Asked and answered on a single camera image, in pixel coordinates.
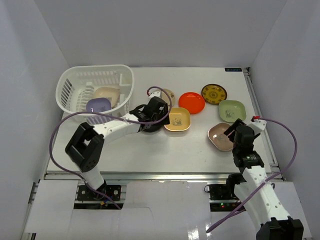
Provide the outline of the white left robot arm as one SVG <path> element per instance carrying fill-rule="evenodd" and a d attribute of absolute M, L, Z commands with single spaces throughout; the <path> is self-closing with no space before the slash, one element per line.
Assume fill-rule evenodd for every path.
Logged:
<path fill-rule="evenodd" d="M 155 132 L 170 123 L 168 113 L 168 104 L 154 96 L 148 104 L 137 106 L 119 119 L 96 125 L 84 122 L 78 126 L 65 147 L 65 153 L 88 183 L 90 196 L 99 200 L 106 193 L 107 184 L 97 167 L 104 144 L 141 131 Z"/>

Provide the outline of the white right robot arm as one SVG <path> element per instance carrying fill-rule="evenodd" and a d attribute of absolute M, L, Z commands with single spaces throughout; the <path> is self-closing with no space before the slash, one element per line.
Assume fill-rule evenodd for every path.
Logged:
<path fill-rule="evenodd" d="M 239 173 L 229 175 L 226 195 L 240 200 L 256 229 L 258 240 L 301 240 L 304 226 L 291 217 L 279 200 L 254 141 L 267 122 L 254 116 L 250 124 L 237 119 L 224 134 L 233 143 L 232 155 Z"/>

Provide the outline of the cream square panda dish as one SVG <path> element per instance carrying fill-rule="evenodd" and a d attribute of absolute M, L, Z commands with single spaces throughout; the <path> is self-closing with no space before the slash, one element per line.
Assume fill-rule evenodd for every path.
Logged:
<path fill-rule="evenodd" d="M 94 94 L 93 99 L 106 98 L 110 101 L 111 107 L 114 108 L 120 97 L 120 90 L 113 87 L 100 87 Z"/>

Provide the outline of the pink square panda dish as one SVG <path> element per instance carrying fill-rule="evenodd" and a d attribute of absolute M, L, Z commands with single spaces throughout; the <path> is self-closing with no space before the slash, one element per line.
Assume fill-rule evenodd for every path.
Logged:
<path fill-rule="evenodd" d="M 230 127 L 228 123 L 218 123 L 208 130 L 207 136 L 212 144 L 220 151 L 228 152 L 233 149 L 234 144 L 224 132 Z"/>

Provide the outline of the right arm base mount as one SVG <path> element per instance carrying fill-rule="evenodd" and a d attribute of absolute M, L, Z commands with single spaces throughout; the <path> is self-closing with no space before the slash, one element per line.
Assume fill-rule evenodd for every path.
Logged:
<path fill-rule="evenodd" d="M 241 203 L 230 193 L 226 184 L 207 184 L 203 190 L 209 195 L 211 212 L 231 212 Z"/>

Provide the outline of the yellow square panda dish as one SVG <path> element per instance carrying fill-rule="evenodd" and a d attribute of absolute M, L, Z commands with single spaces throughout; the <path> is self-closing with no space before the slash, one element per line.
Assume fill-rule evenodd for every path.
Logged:
<path fill-rule="evenodd" d="M 169 121 L 164 128 L 170 132 L 186 131 L 191 126 L 190 113 L 183 107 L 173 107 L 169 113 Z"/>

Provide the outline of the purple square panda dish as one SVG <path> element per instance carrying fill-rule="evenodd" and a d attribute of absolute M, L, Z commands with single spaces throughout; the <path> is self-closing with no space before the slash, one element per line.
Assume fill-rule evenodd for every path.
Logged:
<path fill-rule="evenodd" d="M 102 113 L 112 109 L 111 102 L 105 97 L 93 98 L 86 104 L 85 110 L 91 113 Z M 87 118 L 87 122 L 98 125 L 108 122 L 110 119 L 101 115 L 92 115 Z"/>

